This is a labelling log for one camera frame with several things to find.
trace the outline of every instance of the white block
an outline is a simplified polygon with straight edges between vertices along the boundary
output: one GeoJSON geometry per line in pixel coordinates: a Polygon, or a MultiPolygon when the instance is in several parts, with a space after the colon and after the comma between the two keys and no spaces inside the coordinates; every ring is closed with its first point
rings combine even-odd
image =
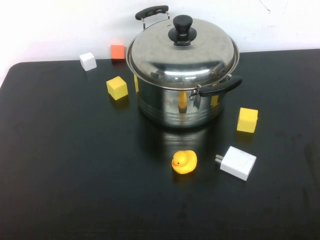
{"type": "Polygon", "coordinates": [[[80,55],[80,62],[85,71],[89,71],[97,67],[96,59],[91,52],[80,55]]]}
{"type": "Polygon", "coordinates": [[[246,181],[256,158],[256,156],[230,146],[221,161],[220,169],[246,181]]]}

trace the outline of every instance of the black knob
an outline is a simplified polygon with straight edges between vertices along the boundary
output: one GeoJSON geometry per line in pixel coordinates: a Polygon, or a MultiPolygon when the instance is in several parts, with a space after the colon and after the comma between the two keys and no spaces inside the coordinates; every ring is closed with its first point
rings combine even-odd
{"type": "Polygon", "coordinates": [[[183,38],[189,32],[192,25],[192,18],[187,15],[179,15],[173,19],[173,25],[177,33],[183,38]]]}
{"type": "Polygon", "coordinates": [[[187,15],[179,15],[173,19],[174,28],[168,36],[176,46],[189,46],[190,42],[197,36],[197,31],[191,27],[193,19],[187,15]]]}

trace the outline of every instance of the orange cube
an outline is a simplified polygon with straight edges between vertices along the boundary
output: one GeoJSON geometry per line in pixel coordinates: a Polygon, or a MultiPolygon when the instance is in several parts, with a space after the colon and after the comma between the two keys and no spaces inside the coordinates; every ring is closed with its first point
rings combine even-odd
{"type": "Polygon", "coordinates": [[[111,59],[125,59],[125,46],[111,45],[111,59]]]}

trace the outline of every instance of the white wall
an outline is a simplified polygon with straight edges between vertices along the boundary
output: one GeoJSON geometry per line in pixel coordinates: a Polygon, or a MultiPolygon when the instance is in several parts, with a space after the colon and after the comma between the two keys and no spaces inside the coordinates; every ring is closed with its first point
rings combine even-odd
{"type": "Polygon", "coordinates": [[[135,13],[155,5],[168,5],[171,17],[218,25],[241,52],[320,48],[319,0],[7,0],[0,7],[0,85],[19,62],[75,60],[87,52],[110,58],[111,44],[128,46],[142,30],[135,13]]]}

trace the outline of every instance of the pot side handle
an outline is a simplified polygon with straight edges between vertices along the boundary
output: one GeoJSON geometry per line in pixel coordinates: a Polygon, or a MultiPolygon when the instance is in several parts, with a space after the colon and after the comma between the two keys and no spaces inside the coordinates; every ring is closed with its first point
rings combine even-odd
{"type": "Polygon", "coordinates": [[[166,14],[168,10],[169,10],[169,7],[166,5],[148,7],[138,12],[135,15],[135,19],[142,20],[156,14],[166,14]]]}
{"type": "Polygon", "coordinates": [[[209,85],[200,87],[199,95],[201,97],[209,97],[213,95],[224,94],[238,87],[241,82],[241,76],[231,76],[228,81],[219,83],[215,86],[209,85]]]}

